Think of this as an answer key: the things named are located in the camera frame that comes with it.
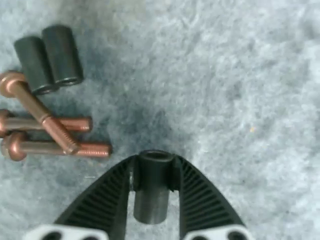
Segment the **spacer hole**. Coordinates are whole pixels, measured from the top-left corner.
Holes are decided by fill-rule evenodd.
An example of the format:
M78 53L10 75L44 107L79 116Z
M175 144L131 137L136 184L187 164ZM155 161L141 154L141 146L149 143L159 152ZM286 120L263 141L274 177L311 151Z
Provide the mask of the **spacer hole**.
M246 236L243 235L241 232L232 231L228 234L229 240L247 240Z
M62 234L58 231L53 231L45 235L42 240L60 240L62 238Z
M88 237L84 238L83 240L99 240L99 239L94 236L88 236Z
M208 238L204 236L195 236L194 238L192 238L192 240L208 240Z
M158 151L147 152L145 155L148 158L157 159L157 160L168 158L168 154L165 154L164 152L158 152Z

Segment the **cylindrical spacer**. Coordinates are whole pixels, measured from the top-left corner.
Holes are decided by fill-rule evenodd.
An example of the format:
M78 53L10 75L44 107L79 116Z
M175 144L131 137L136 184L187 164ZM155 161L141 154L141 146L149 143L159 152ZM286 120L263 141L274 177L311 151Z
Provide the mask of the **cylindrical spacer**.
M141 152L137 157L138 189L134 218L144 224L159 224L167 217L173 155L159 150Z
M43 41L36 36L23 37L14 42L15 52L31 92L35 95L56 91Z
M59 86L81 83L83 69L71 29L63 25L49 26L42 31L42 38L54 82Z

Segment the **hole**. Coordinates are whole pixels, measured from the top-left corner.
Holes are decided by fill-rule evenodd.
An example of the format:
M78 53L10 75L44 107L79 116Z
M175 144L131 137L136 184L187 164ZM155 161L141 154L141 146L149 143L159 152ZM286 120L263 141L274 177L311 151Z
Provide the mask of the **hole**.
M195 236L194 238L192 238L192 240L208 240L208 238L204 236Z
M166 159L168 157L167 154L163 152L157 152L157 151L147 152L145 156L147 156L148 158L157 159L157 160Z
M79 84L81 82L81 79L78 77L69 77L69 78L65 78L63 80L60 80L57 82L57 84L59 84L60 86L72 86L75 84Z
M94 236L88 236L88 237L84 238L83 240L99 240L99 239Z
M62 238L62 234L58 231L53 231L45 235L42 240L60 240Z
M241 232L232 231L228 235L229 240L247 240L246 236L243 235Z

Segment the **ribbed grip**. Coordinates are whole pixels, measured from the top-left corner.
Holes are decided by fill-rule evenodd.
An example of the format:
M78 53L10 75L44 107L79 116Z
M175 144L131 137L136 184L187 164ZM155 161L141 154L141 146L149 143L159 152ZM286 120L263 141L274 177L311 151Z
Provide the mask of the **ribbed grip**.
M56 224L100 229L112 240L124 240L129 195L129 163L118 163L87 188Z
M178 157L180 238L188 232L231 224L244 225L219 190L191 163Z

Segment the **black rubber grip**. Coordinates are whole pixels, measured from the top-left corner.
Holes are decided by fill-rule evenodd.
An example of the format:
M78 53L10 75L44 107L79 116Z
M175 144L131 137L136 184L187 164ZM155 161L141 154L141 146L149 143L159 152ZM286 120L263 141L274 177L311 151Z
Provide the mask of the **black rubber grip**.
M188 232L226 225L244 225L219 190L190 162L177 156L180 183L180 238Z
M100 229L108 233L110 240L124 240L130 184L136 192L143 190L141 181L146 179L141 172L152 171L145 164L142 169L138 164L140 160L134 155L115 165L85 190L55 223ZM165 168L168 179L160 183L168 184L167 188L172 191L179 191L181 239L191 231L233 224L244 226L219 190L191 163L177 155L173 155L170 162L170 169Z
M133 158L127 158L102 175L55 223L99 229L112 240L124 240L129 196L128 170Z

